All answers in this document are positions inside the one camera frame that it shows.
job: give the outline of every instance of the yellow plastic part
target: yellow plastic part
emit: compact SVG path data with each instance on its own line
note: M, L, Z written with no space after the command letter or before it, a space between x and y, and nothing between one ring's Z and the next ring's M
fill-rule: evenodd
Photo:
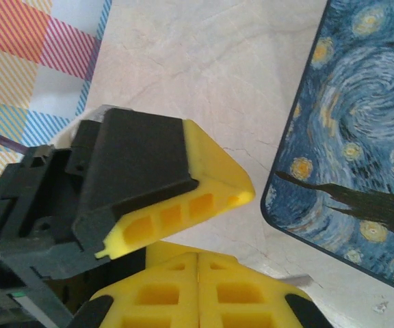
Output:
M231 255L215 253L212 251L205 251L200 248L169 243L168 241L157 241L156 243L153 243L146 247L145 267L146 269L148 269L157 266L162 262L175 258L176 256L179 256L184 253L201 253L201 252L216 254L222 256L223 258L226 258L227 260L233 261L234 263L238 262L236 257Z
M128 254L254 198L247 173L196 123L183 121L191 177L198 187L121 217L97 258Z
M302 328L286 294L296 287L228 256L186 253L98 291L114 303L100 328Z

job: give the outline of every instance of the plaid fabric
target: plaid fabric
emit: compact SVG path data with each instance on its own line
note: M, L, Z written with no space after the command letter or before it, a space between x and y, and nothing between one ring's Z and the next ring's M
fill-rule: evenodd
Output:
M0 0L0 135L46 144L83 112L111 0ZM0 173L19 155L0 146Z

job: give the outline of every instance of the rectangular cutout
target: rectangular cutout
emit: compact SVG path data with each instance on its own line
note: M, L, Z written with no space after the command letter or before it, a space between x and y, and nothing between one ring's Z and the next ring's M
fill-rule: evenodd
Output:
M213 195L207 193L189 202L189 215L192 219L209 214L214 208Z
M174 305L179 303L179 287L173 284L152 284L141 288L136 304Z
M170 328L170 318L125 318L121 328Z
M226 313L222 315L223 328L274 328L267 313Z
M259 288L243 282L217 285L218 303L264 303Z
M185 270L185 265L183 263L178 263L170 268L171 271L182 271Z
M167 230L179 227L182 224L182 208L180 205L162 210L159 216L161 218L162 229Z
M153 236L155 230L149 216L130 223L124 231L124 239L128 244L138 244Z
M226 270L226 268L218 263L211 262L210 267L212 270Z

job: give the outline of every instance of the purple cable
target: purple cable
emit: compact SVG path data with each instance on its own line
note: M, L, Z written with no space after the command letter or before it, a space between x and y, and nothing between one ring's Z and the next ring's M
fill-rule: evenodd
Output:
M0 145L20 154L25 154L28 147L0 135Z

